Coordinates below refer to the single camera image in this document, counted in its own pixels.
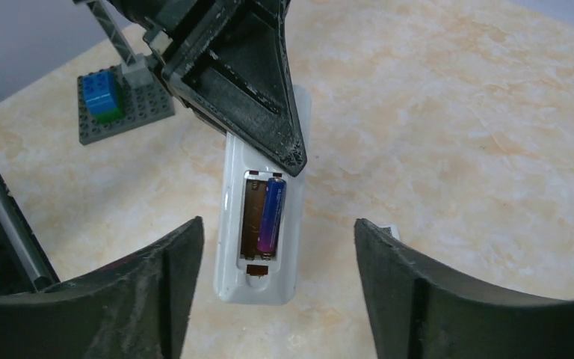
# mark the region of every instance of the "marble tabletop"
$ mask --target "marble tabletop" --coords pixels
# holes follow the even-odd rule
[[[141,34],[126,29],[145,51]],[[374,358],[356,218],[482,280],[574,298],[574,28],[507,1],[298,0],[287,39],[313,98],[295,298],[213,293],[225,137],[189,110],[80,145],[75,78],[119,63],[108,42],[0,104],[0,171],[63,280],[203,216],[183,358]]]

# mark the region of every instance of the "gray lego baseplate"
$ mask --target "gray lego baseplate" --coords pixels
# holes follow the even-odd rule
[[[136,129],[138,127],[153,123],[175,114],[173,100],[170,94],[157,81],[150,85],[131,88],[129,83],[122,76],[120,65],[112,66],[108,69],[115,75],[115,79],[122,91],[124,117],[112,123],[101,124],[91,116],[84,104],[82,93],[82,79],[78,77],[78,130],[80,143],[83,145],[92,144],[111,136]]]

